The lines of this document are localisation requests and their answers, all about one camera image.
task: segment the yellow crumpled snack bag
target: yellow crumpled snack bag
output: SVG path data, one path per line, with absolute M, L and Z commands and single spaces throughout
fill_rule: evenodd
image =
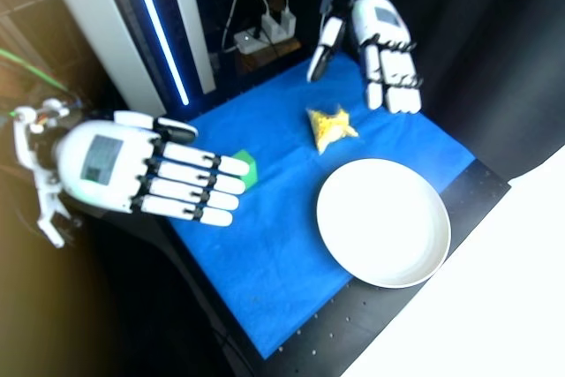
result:
M 308 116 L 320 155 L 324 153 L 330 143 L 347 136 L 359 136 L 355 129 L 350 126 L 350 114 L 341 107 L 335 115 L 308 109 Z

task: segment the robotic arm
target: robotic arm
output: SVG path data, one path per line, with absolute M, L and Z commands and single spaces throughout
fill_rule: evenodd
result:
M 416 113 L 421 109 L 419 87 L 411 52 L 415 43 L 408 27 L 389 0 L 336 2 L 323 27 L 315 50 L 308 81 L 322 77 L 332 55 L 339 49 L 349 15 L 364 73 L 365 99 L 369 109 L 384 102 L 392 113 Z
M 64 245 L 55 216 L 72 218 L 62 191 L 112 211 L 231 224 L 236 195 L 245 190 L 237 176 L 249 172 L 247 163 L 186 146 L 198 132 L 178 121 L 118 111 L 113 121 L 86 121 L 67 132 L 58 121 L 68 114 L 55 99 L 15 110 L 16 154 L 34 173 L 38 226 L 53 245 Z

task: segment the white plate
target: white plate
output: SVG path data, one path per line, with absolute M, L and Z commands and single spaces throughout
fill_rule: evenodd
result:
M 448 255 L 451 226 L 440 195 L 396 162 L 364 159 L 343 165 L 322 186 L 317 215 L 337 262 L 375 286 L 421 283 Z

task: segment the blue tablecloth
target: blue tablecloth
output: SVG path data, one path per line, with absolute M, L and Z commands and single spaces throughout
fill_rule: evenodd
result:
M 315 205 L 329 174 L 361 158 L 402 163 L 438 192 L 473 156 L 423 115 L 366 108 L 358 66 L 338 55 L 324 78 L 305 81 L 308 63 L 191 122 L 194 146 L 255 159 L 259 183 L 240 201 L 229 228 L 172 219 L 172 225 L 259 353 L 268 357 L 332 298 L 350 275 L 318 232 Z M 350 112 L 358 139 L 318 155 L 306 108 Z

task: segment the power strip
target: power strip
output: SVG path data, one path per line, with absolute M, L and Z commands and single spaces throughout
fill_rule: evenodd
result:
M 271 43 L 280 43 L 294 37 L 297 19 L 292 12 L 284 11 L 281 15 L 281 22 L 282 24 L 278 24 L 270 15 L 262 15 L 262 31 L 259 38 L 252 36 L 254 28 L 237 33 L 233 37 L 237 49 L 243 55 L 251 55 L 270 46 Z

